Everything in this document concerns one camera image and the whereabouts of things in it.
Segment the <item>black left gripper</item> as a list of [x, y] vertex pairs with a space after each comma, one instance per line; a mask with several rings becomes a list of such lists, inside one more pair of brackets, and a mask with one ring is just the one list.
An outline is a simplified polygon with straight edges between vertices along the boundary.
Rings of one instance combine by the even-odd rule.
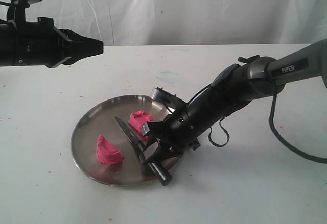
[[[71, 41], [79, 46], [69, 46]], [[81, 36], [69, 29], [60, 30], [52, 18], [37, 19], [35, 37], [35, 65], [55, 68], [103, 53], [102, 41]]]

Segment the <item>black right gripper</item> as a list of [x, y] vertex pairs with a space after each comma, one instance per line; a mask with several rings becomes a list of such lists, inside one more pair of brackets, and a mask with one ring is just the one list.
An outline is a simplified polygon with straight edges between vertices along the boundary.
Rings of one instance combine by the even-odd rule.
[[[204, 101], [194, 101], [172, 114], [164, 122], [146, 122], [141, 126], [142, 136], [163, 136], [180, 151], [200, 147], [198, 137], [217, 121], [217, 107]], [[141, 163], [163, 161], [161, 146], [154, 142], [139, 154]]]

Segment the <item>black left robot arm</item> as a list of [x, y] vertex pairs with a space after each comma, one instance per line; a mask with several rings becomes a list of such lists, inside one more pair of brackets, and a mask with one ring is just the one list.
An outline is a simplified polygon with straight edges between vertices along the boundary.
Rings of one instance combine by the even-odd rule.
[[41, 65], [55, 68], [101, 55], [103, 51], [102, 41], [70, 29], [58, 29], [50, 18], [25, 22], [19, 30], [12, 23], [1, 24], [1, 67]]

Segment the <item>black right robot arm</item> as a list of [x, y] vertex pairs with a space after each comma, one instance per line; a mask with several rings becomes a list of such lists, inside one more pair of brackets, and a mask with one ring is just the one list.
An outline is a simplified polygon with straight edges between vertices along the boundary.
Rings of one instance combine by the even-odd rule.
[[197, 138], [203, 132], [252, 100], [276, 97], [287, 83], [317, 76], [326, 78], [325, 40], [278, 60], [241, 57], [188, 102], [155, 88], [152, 98], [174, 111], [162, 122], [142, 126], [141, 132], [149, 141], [139, 159], [142, 163], [160, 162], [190, 148], [197, 149]]

